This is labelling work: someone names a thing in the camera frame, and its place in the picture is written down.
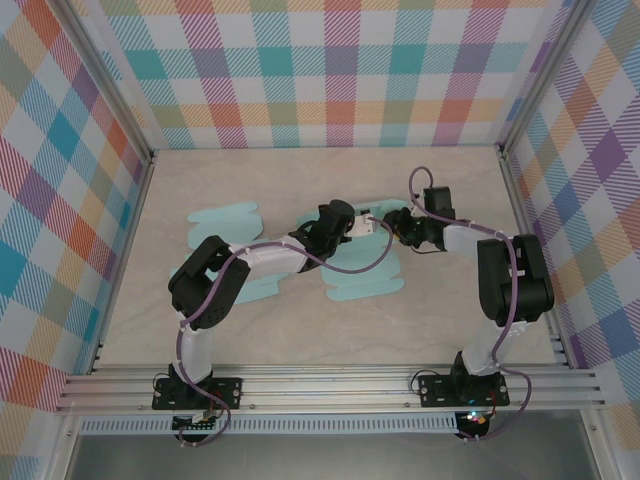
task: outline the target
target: metal frame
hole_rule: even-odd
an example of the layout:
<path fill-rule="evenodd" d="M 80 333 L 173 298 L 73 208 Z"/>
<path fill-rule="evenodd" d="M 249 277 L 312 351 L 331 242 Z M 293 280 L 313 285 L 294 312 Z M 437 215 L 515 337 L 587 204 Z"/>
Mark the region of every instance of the metal frame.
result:
<path fill-rule="evenodd" d="M 142 183 L 140 195 L 134 210 L 129 233 L 125 242 L 116 280 L 109 298 L 105 318 L 96 342 L 101 342 L 106 334 L 115 300 L 124 274 L 135 230 L 142 212 L 151 176 L 153 173 L 152 151 L 142 131 L 123 100 L 115 82 L 109 75 L 91 39 L 85 32 L 80 19 L 67 0 L 48 0 L 65 31 L 79 51 L 83 62 L 94 81 L 114 110 L 115 116 L 148 168 Z M 536 107 L 547 87 L 554 80 L 562 62 L 566 58 L 573 41 L 582 25 L 589 18 L 597 0 L 577 1 L 569 14 L 550 56 L 543 66 L 534 88 L 507 137 L 503 151 L 513 148 L 525 132 Z M 522 198 L 514 182 L 507 157 L 500 152 L 500 168 L 505 185 L 521 231 L 531 231 L 523 208 Z M 552 345 L 557 364 L 544 366 L 520 366 L 532 377 L 534 390 L 530 410 L 580 410 L 589 434 L 592 450 L 603 478 L 621 478 L 611 445 L 605 434 L 601 409 L 605 408 L 602 392 L 595 374 L 589 370 L 574 370 L 575 356 L 567 343 L 562 323 L 554 313 L 545 317 L 550 327 Z M 152 379 L 166 370 L 166 365 L 122 365 L 99 366 L 101 344 L 95 347 L 95 356 L 89 359 L 87 371 L 90 375 L 74 376 L 69 379 L 60 400 L 58 413 L 64 416 L 56 452 L 43 478 L 56 479 L 66 475 L 73 454 L 76 437 L 82 432 L 83 417 L 100 415 L 119 418 L 121 415 L 172 416 L 177 412 L 157 412 L 150 408 L 153 395 Z M 239 376 L 245 379 L 242 405 L 239 415 L 249 418 L 275 418 L 288 414 L 353 415 L 420 415 L 425 412 L 449 413 L 459 408 L 422 409 L 418 397 L 409 392 L 408 381 L 424 365 L 373 365 L 373 366 L 220 366 L 216 373 L 224 376 Z M 431 366 L 438 373 L 447 373 L 449 366 Z M 520 407 L 526 387 L 519 377 L 507 376 L 512 404 L 501 410 L 513 411 Z"/>
<path fill-rule="evenodd" d="M 423 365 L 372 366 L 217 366 L 216 375 L 244 379 L 238 410 L 243 414 L 341 414 L 460 412 L 461 407 L 423 409 L 409 391 L 408 382 Z M 604 408 L 604 398 L 589 370 L 567 366 L 520 366 L 531 376 L 531 410 L 581 410 Z M 176 415 L 188 411 L 151 409 L 152 381 L 166 365 L 101 367 L 91 375 L 69 379 L 58 404 L 64 415 Z M 433 366 L 447 374 L 449 367 Z M 518 410 L 526 394 L 526 383 L 507 376 L 511 405 Z"/>
<path fill-rule="evenodd" d="M 486 142 L 489 145 L 493 145 L 500 140 L 500 134 L 502 132 L 502 128 L 504 127 L 507 118 L 509 117 L 509 113 L 513 104 L 516 102 L 518 98 L 518 94 L 525 83 L 531 65 L 535 63 L 535 60 L 540 52 L 540 48 L 544 44 L 547 33 L 553 27 L 555 19 L 562 8 L 564 0 L 548 0 L 546 7 L 538 20 L 538 23 L 535 27 L 535 32 L 529 39 L 527 43 L 527 48 L 522 55 L 520 60 L 520 67 L 513 74 L 511 81 L 509 82 L 509 87 L 504 93 L 504 99 L 502 101 L 502 106 L 498 113 L 498 116 L 493 121 L 493 125 L 491 126 L 491 130 L 487 135 Z"/>
<path fill-rule="evenodd" d="M 82 418 L 81 436 L 175 435 L 169 415 L 105 415 Z M 223 422 L 200 433 L 217 433 Z M 457 433 L 454 413 L 246 415 L 234 413 L 225 435 L 362 435 L 373 433 Z"/>
<path fill-rule="evenodd" d="M 113 110 L 115 118 L 127 134 L 136 153 L 140 158 L 144 158 L 147 163 L 151 163 L 153 149 L 147 143 L 138 122 L 120 94 L 115 80 L 102 60 L 100 52 L 96 49 L 84 29 L 75 9 L 69 4 L 68 0 L 47 0 L 47 3 L 60 25 L 64 27 L 64 31 L 78 51 L 82 63 L 91 74 L 93 81 L 111 107 L 111 110 Z"/>
<path fill-rule="evenodd" d="M 571 12 L 562 27 L 560 35 L 551 47 L 549 56 L 540 69 L 533 88 L 524 100 L 520 111 L 511 126 L 511 130 L 504 142 L 503 150 L 507 152 L 513 149 L 522 134 L 526 131 L 529 122 L 540 105 L 547 88 L 555 80 L 564 60 L 567 58 L 575 39 L 580 34 L 583 25 L 589 19 L 598 0 L 576 0 L 571 7 Z"/>
<path fill-rule="evenodd" d="M 71 0 L 57 1 L 65 2 L 67 4 L 71 2 Z M 138 107 L 140 114 L 144 117 L 147 123 L 149 141 L 153 142 L 153 145 L 158 149 L 168 149 L 169 144 L 167 143 L 163 130 L 151 109 L 149 101 L 142 91 L 142 86 L 137 80 L 136 74 L 127 59 L 122 45 L 120 45 L 120 42 L 118 41 L 115 31 L 111 27 L 109 18 L 101 4 L 101 0 L 83 0 L 83 3 L 102 43 L 109 51 L 111 58 L 122 75 L 122 83 L 127 87 L 134 104 Z"/>
<path fill-rule="evenodd" d="M 138 223 L 142 216 L 142 209 L 144 208 L 144 202 L 147 199 L 147 193 L 149 192 L 149 186 L 151 185 L 151 177 L 155 170 L 155 157 L 151 157 L 151 163 L 145 165 L 144 172 L 142 174 L 142 182 L 140 184 L 140 192 L 138 193 L 138 199 L 136 200 L 136 206 L 131 216 L 131 223 L 129 224 L 129 231 L 122 247 L 122 254 L 120 261 L 116 267 L 114 274 L 113 286 L 111 292 L 109 292 L 109 299 L 105 308 L 104 316 L 99 325 L 98 335 L 92 339 L 89 351 L 93 352 L 93 355 L 87 358 L 84 365 L 85 372 L 90 372 L 93 368 L 93 364 L 96 358 L 99 358 L 99 350 L 103 345 L 103 342 L 107 336 L 109 330 L 109 324 L 111 323 L 111 317 L 113 316 L 113 310 L 116 307 L 116 299 L 118 298 L 118 292 L 122 286 L 122 279 L 124 278 L 124 272 L 126 270 L 127 261 L 131 254 L 131 248 L 133 247 L 133 240 L 135 238 L 136 230 L 138 229 Z"/>
<path fill-rule="evenodd" d="M 524 198 L 522 197 L 520 189 L 517 188 L 516 178 L 513 174 L 513 170 L 511 169 L 511 164 L 509 163 L 509 158 L 507 156 L 508 153 L 504 150 L 501 151 L 501 149 L 497 147 L 496 155 L 498 157 L 498 162 L 500 164 L 500 169 L 513 207 L 518 228 L 521 232 L 531 233 L 533 232 L 533 226 L 531 225 L 524 209 Z M 558 340 L 563 345 L 562 350 L 566 356 L 567 364 L 569 367 L 577 369 L 578 362 L 575 352 L 571 347 L 571 343 L 567 341 L 569 334 L 558 317 L 557 308 L 547 312 L 545 317 L 551 332 L 557 336 Z M 591 451 L 595 458 L 600 475 L 602 478 L 607 480 L 622 480 L 623 476 L 613 453 L 611 436 L 607 433 L 605 428 L 606 420 L 604 418 L 603 411 L 583 409 L 580 413 L 582 414 L 582 421 L 585 431 L 587 432 Z"/>

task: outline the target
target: beige table surface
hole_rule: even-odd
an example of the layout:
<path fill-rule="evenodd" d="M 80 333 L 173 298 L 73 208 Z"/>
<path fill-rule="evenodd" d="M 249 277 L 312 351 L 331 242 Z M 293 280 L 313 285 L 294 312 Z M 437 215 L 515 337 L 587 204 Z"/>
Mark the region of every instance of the beige table surface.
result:
<path fill-rule="evenodd" d="M 491 147 L 162 151 L 101 363 L 172 360 L 177 317 L 167 282 L 190 251 L 189 213 L 256 202 L 262 235 L 278 238 L 295 228 L 297 217 L 332 198 L 406 200 L 408 175 L 421 164 L 432 169 L 436 185 L 451 187 L 459 217 L 517 233 Z M 417 180 L 426 185 L 426 177 Z M 215 327 L 212 362 L 452 362 L 482 318 L 474 262 L 450 253 L 418 256 L 399 244 L 393 250 L 405 279 L 398 292 L 334 302 L 319 269 L 289 276 L 278 295 L 236 305 Z M 507 361 L 554 362 L 544 321 L 518 340 Z"/>

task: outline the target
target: gray floor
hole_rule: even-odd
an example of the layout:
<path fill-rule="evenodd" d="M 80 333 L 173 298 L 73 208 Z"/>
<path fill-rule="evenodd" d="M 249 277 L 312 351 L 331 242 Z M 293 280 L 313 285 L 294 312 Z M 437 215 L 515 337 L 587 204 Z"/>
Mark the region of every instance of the gray floor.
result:
<path fill-rule="evenodd" d="M 486 443 L 452 435 L 227 435 L 201 449 L 173 437 L 78 441 L 68 480 L 596 479 L 578 412 L 532 412 Z"/>

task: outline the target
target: plaid wall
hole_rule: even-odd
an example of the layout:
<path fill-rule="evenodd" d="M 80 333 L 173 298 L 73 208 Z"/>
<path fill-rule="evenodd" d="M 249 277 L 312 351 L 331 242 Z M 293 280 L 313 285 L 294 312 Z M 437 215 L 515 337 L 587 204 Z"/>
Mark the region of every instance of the plaid wall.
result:
<path fill-rule="evenodd" d="M 101 0 L 106 33 L 89 3 L 152 143 L 243 148 L 493 144 L 549 2 Z"/>
<path fill-rule="evenodd" d="M 0 2 L 0 478 L 32 478 L 143 163 L 44 0 Z"/>
<path fill-rule="evenodd" d="M 639 0 L 600 0 L 513 153 L 572 347 L 640 467 Z"/>
<path fill-rule="evenodd" d="M 536 55 L 536 59 L 531 64 L 531 68 L 527 73 L 527 77 L 523 82 L 522 86 L 520 87 L 518 96 L 516 97 L 516 100 L 513 102 L 513 105 L 511 106 L 509 115 L 507 115 L 507 120 L 504 122 L 504 125 L 502 126 L 502 130 L 500 130 L 500 135 L 498 136 L 497 143 L 504 144 L 504 141 L 506 140 L 507 135 L 511 130 L 511 127 L 513 126 L 513 121 L 515 120 L 518 113 L 520 112 L 520 107 L 522 106 L 522 102 L 524 102 L 525 98 L 527 98 L 527 95 L 529 95 L 531 88 L 533 87 L 536 79 L 538 78 L 538 74 L 540 73 L 542 66 L 546 63 L 547 58 L 551 53 L 551 47 L 553 46 L 558 36 L 560 35 L 560 32 L 562 31 L 562 27 L 564 26 L 567 20 L 567 17 L 569 16 L 569 12 L 571 11 L 571 7 L 575 3 L 575 1 L 576 0 L 562 1 L 562 6 L 560 7 L 560 10 L 556 14 L 556 18 L 553 20 L 553 25 L 551 25 L 551 28 L 547 32 L 544 42 L 542 42 L 542 46 L 540 47 L 540 50 Z"/>

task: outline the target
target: black mounting plate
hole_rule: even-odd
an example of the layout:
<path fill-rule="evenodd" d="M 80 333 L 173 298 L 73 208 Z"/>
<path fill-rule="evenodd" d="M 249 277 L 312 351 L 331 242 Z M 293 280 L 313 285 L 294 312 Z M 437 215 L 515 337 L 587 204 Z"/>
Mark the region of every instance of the black mounting plate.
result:
<path fill-rule="evenodd" d="M 420 394 L 420 405 L 422 407 L 492 407 L 493 399 L 487 392 L 486 396 L 473 399 L 472 402 L 463 403 L 455 394 L 453 381 L 449 375 L 421 375 L 418 377 L 418 393 Z M 493 389 L 496 397 L 496 406 L 506 407 L 509 405 L 509 391 L 504 377 L 501 377 Z"/>
<path fill-rule="evenodd" d="M 240 408 L 240 399 L 242 398 L 241 378 L 214 377 L 209 382 L 210 386 L 207 391 L 220 398 L 229 406 L 230 410 Z M 155 383 L 156 395 L 153 396 L 151 408 L 153 410 L 210 410 L 211 400 L 204 396 L 195 407 L 182 405 L 180 399 L 173 395 L 173 388 L 174 380 L 172 378 L 158 378 Z"/>

